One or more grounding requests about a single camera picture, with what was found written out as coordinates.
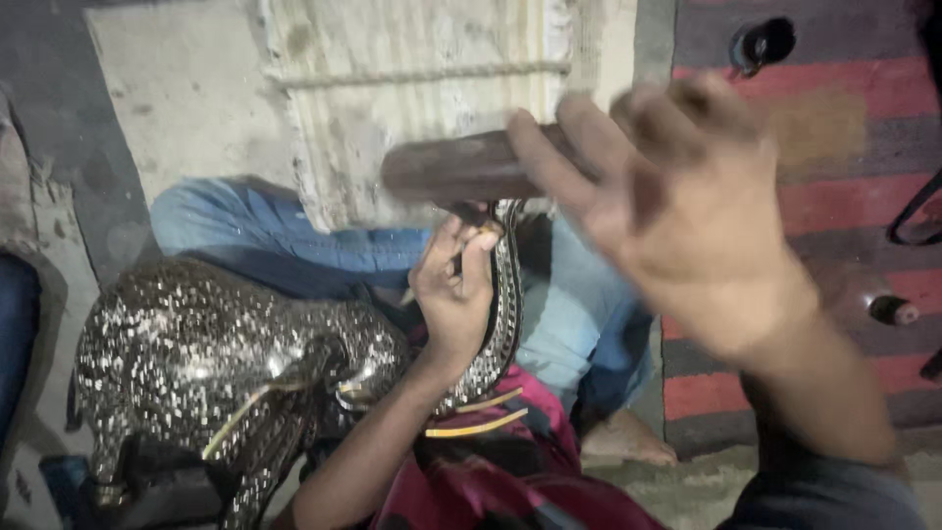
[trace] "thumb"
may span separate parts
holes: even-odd
[[[478,234],[464,246],[462,251],[462,291],[466,296],[479,290],[490,290],[491,249],[497,244],[496,232]]]

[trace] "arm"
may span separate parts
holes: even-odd
[[[276,528],[345,527],[382,505],[415,437],[446,390],[477,354],[493,296],[492,233],[479,234],[452,216],[431,237],[409,283],[429,328],[429,345],[393,390],[380,400],[298,489]],[[463,275],[452,258],[462,256]]]
[[[775,142],[732,88],[713,75],[641,87],[610,116],[569,96],[558,119],[593,179],[524,111],[508,126],[514,151],[648,303],[754,377],[807,448],[886,463],[883,395],[785,242]]]

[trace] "striped fabric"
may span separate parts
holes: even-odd
[[[905,0],[759,2],[678,0],[674,77],[728,72],[727,46],[740,27],[791,18],[798,44],[782,64],[735,82],[753,100],[838,88],[867,105],[866,149],[840,169],[779,175],[788,240],[802,256],[863,263],[913,300],[923,318],[852,332],[880,376],[899,427],[942,422],[942,389],[918,377],[942,347],[942,245],[886,241],[885,226],[942,167],[935,87]],[[728,366],[663,319],[667,441],[682,457],[755,441],[753,414]]]

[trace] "human hand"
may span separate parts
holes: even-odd
[[[482,233],[451,215],[409,271],[409,285],[429,329],[420,365],[449,385],[458,382],[484,340],[494,297],[491,249],[497,239],[497,233]],[[455,274],[457,256],[461,275]]]
[[[593,180],[519,111],[508,133],[523,168],[715,356],[745,368],[751,345],[816,309],[782,232],[775,142],[721,77],[635,90],[611,117],[568,96],[557,118]]]

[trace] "magenta fabric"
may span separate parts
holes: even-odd
[[[527,407],[546,416],[551,436],[535,436],[520,420],[502,430],[535,443],[543,453],[543,472],[517,477],[480,455],[461,462],[435,459],[422,470],[415,455],[409,454],[370,528],[475,528],[494,516],[523,521],[548,518],[567,527],[577,522],[585,528],[663,528],[620,489],[582,475],[576,434],[560,400],[514,365],[497,385],[497,393],[518,387],[523,388],[520,397]],[[474,414],[486,422],[507,413],[496,406]]]

